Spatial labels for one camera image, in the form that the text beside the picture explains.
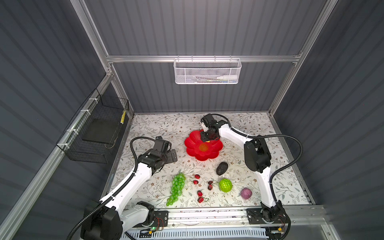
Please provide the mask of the green grape bunch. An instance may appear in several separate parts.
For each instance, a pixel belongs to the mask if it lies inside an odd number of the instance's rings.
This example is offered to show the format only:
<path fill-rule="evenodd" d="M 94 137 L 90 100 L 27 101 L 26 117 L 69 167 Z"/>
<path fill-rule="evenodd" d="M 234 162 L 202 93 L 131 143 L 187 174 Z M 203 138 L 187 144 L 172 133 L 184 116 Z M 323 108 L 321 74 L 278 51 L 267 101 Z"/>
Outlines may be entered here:
<path fill-rule="evenodd" d="M 167 199 L 166 206 L 172 206 L 175 202 L 179 200 L 182 195 L 184 186 L 186 182 L 186 177 L 183 173 L 178 173 L 172 181 L 171 186 L 171 195 Z"/>

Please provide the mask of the red cherry pair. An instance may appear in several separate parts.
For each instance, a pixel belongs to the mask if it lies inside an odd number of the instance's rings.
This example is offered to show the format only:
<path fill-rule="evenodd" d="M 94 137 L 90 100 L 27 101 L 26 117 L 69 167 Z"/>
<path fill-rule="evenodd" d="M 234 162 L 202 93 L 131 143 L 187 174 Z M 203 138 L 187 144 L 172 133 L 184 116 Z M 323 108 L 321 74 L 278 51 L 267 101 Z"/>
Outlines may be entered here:
<path fill-rule="evenodd" d="M 194 179 L 193 179 L 194 185 L 198 185 L 199 184 L 199 179 L 200 178 L 201 178 L 200 175 L 198 175 L 198 174 L 194 175 Z"/>
<path fill-rule="evenodd" d="M 203 197 L 203 193 L 202 191 L 197 191 L 197 195 L 198 195 L 198 203 L 203 203 L 205 201 L 204 197 Z"/>

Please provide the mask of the dark avocado fake fruit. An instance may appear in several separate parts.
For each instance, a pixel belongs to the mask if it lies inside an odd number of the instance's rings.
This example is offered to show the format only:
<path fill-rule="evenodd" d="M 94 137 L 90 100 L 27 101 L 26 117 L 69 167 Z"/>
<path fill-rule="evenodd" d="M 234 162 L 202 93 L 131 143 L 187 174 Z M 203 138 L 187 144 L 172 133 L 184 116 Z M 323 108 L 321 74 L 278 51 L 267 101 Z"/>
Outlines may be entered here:
<path fill-rule="evenodd" d="M 216 174 L 218 176 L 221 176 L 221 175 L 223 175 L 228 170 L 228 168 L 229 168 L 228 163 L 221 162 L 221 163 L 219 163 L 219 165 L 216 168 Z"/>

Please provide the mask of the dark cherry pair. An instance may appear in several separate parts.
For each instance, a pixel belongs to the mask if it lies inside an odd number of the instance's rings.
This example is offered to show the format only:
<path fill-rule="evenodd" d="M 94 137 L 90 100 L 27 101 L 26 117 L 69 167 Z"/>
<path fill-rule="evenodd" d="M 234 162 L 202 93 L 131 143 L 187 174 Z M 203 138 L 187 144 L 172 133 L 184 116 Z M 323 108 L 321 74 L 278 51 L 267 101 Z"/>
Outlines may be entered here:
<path fill-rule="evenodd" d="M 208 190 L 211 191 L 213 189 L 214 181 L 208 181 Z"/>

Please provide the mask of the green custard apple fake fruit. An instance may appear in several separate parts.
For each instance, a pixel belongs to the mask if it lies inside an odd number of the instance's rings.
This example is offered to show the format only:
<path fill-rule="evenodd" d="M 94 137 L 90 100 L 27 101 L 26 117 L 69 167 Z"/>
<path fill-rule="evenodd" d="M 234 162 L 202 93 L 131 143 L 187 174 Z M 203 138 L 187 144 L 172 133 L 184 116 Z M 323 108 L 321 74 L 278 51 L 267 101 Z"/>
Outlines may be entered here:
<path fill-rule="evenodd" d="M 219 189 L 224 193 L 228 193 L 232 190 L 233 184 L 229 179 L 221 179 L 219 181 Z"/>

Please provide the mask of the purple fig fake fruit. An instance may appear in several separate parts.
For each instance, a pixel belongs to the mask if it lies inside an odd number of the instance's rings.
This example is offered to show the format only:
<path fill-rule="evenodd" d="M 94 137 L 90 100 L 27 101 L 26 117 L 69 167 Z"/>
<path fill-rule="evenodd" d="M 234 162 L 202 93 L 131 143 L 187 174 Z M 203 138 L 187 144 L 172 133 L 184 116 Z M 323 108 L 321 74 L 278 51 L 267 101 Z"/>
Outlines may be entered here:
<path fill-rule="evenodd" d="M 244 200 L 248 200 L 252 197 L 253 192 L 249 188 L 243 188 L 240 194 Z"/>

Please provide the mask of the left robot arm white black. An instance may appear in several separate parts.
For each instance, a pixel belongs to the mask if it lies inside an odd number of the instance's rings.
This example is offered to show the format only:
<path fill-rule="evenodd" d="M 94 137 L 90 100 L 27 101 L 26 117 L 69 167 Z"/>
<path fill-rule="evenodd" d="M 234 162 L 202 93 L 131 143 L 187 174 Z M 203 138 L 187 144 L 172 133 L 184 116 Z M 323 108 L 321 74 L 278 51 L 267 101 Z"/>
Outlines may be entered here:
<path fill-rule="evenodd" d="M 165 165 L 175 163 L 178 159 L 172 143 L 161 136 L 154 139 L 145 137 L 154 145 L 145 153 L 137 155 L 134 142 L 139 139 L 140 137 L 135 137 L 130 141 L 134 168 L 110 193 L 86 207 L 84 217 L 69 233 L 69 240 L 77 230 L 80 230 L 82 240 L 118 240 L 132 227 L 152 223 L 154 206 L 151 204 L 138 202 L 130 210 L 125 207 L 147 180 Z"/>

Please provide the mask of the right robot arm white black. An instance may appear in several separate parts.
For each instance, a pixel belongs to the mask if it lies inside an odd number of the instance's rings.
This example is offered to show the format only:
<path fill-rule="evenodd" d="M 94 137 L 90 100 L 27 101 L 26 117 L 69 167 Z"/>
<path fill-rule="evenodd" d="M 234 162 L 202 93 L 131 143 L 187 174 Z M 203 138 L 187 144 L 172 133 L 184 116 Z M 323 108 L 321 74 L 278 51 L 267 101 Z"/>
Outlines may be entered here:
<path fill-rule="evenodd" d="M 275 222 L 284 213 L 282 204 L 279 203 L 272 189 L 272 156 L 266 141 L 261 135 L 252 137 L 232 127 L 227 118 L 217 121 L 214 116 L 221 117 L 222 115 L 207 114 L 201 118 L 202 141 L 207 142 L 224 138 L 243 148 L 245 164 L 251 172 L 256 174 L 259 184 L 263 221 L 267 224 Z"/>

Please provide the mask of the white marker in basket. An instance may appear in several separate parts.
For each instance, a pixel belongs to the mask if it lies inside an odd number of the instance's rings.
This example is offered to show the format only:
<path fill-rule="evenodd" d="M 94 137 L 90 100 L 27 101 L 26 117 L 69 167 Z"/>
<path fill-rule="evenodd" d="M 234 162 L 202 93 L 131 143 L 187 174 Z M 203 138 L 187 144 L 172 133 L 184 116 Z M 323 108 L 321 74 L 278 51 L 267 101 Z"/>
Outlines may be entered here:
<path fill-rule="evenodd" d="M 223 75 L 223 76 L 218 76 L 217 80 L 218 81 L 228 81 L 228 82 L 233 82 L 233 81 L 238 81 L 238 75 Z"/>

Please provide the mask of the yellow tag on basket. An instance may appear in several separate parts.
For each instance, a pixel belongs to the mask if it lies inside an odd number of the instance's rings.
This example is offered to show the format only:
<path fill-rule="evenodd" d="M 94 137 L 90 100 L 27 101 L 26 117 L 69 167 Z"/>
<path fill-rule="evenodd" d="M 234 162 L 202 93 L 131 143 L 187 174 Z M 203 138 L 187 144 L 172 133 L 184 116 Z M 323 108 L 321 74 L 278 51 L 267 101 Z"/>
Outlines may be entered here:
<path fill-rule="evenodd" d="M 120 124 L 124 124 L 124 122 L 125 122 L 125 117 L 126 117 L 126 110 L 124 110 L 123 111 L 123 113 L 122 113 L 122 116 L 121 116 L 121 120 L 120 120 Z"/>

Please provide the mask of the black pad in basket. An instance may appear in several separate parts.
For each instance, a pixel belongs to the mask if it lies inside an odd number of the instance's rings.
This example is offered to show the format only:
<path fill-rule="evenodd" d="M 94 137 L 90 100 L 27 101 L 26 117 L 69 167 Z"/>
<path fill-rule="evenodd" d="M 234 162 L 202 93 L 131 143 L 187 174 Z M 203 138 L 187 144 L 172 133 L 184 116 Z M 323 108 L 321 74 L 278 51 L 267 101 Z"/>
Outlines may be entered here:
<path fill-rule="evenodd" d="M 82 140 L 100 144 L 111 143 L 117 126 L 116 121 L 94 119 L 83 135 Z"/>

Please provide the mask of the white vented strip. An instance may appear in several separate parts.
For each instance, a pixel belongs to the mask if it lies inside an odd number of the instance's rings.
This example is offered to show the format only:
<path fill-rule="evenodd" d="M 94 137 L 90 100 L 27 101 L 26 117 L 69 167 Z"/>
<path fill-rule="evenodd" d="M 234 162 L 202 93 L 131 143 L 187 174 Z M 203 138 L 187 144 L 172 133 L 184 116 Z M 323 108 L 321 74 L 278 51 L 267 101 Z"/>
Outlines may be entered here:
<path fill-rule="evenodd" d="M 140 230 L 130 230 L 124 233 L 122 240 L 268 240 L 266 229 L 262 228 L 187 228 L 165 229 L 143 234 Z"/>

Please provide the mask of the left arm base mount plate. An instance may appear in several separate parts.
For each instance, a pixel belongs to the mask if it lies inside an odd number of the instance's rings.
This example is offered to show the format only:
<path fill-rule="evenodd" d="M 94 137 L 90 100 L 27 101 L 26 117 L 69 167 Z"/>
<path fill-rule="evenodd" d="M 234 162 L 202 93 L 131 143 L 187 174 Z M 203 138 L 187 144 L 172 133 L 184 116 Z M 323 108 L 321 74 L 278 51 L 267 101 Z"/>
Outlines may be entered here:
<path fill-rule="evenodd" d="M 159 228 L 162 229 L 168 226 L 169 212 L 168 211 L 144 211 L 140 213 L 139 220 L 144 220 L 138 223 L 134 228 Z"/>

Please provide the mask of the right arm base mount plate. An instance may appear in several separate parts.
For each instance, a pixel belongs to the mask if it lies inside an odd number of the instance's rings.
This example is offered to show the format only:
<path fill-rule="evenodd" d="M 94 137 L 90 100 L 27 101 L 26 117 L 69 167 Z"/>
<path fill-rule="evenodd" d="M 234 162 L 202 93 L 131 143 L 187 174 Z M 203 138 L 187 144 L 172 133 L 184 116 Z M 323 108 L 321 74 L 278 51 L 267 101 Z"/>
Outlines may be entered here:
<path fill-rule="evenodd" d="M 289 218 L 279 208 L 247 209 L 249 224 L 288 224 Z"/>

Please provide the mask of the aluminium front rail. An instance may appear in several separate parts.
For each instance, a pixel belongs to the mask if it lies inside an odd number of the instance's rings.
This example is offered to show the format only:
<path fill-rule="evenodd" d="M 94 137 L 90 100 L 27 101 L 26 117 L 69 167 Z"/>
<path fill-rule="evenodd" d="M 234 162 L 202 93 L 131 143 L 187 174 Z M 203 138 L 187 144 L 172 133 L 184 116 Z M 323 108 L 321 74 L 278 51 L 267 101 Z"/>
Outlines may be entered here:
<path fill-rule="evenodd" d="M 170 208 L 156 209 L 168 211 L 168 226 L 165 229 L 185 228 L 274 228 L 281 224 L 249 224 L 247 209 L 261 209 L 261 207 L 216 207 L 216 208 Z M 325 208 L 322 205 L 288 205 L 284 206 L 291 219 L 291 227 L 321 226 L 327 228 L 330 223 Z"/>

